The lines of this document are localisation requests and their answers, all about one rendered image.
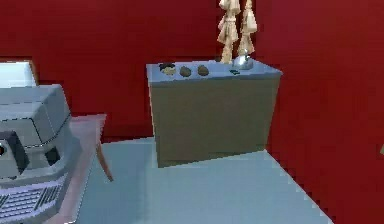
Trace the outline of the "brown kitchen counter cabinet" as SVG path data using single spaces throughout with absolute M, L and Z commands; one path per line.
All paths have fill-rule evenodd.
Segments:
M 157 163 L 170 167 L 256 152 L 268 145 L 282 72 L 259 61 L 238 70 L 214 60 L 176 62 L 174 75 L 148 64 Z M 200 76 L 198 66 L 208 68 Z M 191 70 L 189 77 L 180 68 Z

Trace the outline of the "dark bowl with food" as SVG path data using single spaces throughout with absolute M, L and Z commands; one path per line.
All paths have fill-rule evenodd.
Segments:
M 162 63 L 159 65 L 159 69 L 166 75 L 174 75 L 176 73 L 176 67 L 173 63 Z

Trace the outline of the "silver kettle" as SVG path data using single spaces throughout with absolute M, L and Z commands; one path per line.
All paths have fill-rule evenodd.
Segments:
M 253 61 L 247 50 L 233 60 L 233 67 L 238 70 L 250 70 L 253 68 Z

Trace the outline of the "pink wooden-legged table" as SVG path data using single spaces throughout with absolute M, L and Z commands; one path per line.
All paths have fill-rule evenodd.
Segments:
M 113 181 L 101 143 L 106 117 L 106 114 L 96 114 L 72 118 L 70 127 L 72 133 L 80 140 L 82 153 L 59 212 L 43 224 L 76 224 L 95 158 L 98 159 L 107 179 Z

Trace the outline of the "grey coffee machine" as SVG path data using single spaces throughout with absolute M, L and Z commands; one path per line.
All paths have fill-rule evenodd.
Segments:
M 0 224 L 43 224 L 60 210 L 82 152 L 61 85 L 0 89 Z

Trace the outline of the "beige hanging wall ornament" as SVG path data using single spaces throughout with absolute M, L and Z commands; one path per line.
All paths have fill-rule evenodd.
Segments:
M 245 0 L 244 8 L 240 0 L 220 0 L 219 7 L 225 14 L 218 23 L 217 41 L 223 44 L 221 63 L 229 64 L 233 59 L 233 46 L 240 41 L 239 56 L 250 55 L 255 51 L 252 35 L 258 31 L 254 10 L 254 0 Z

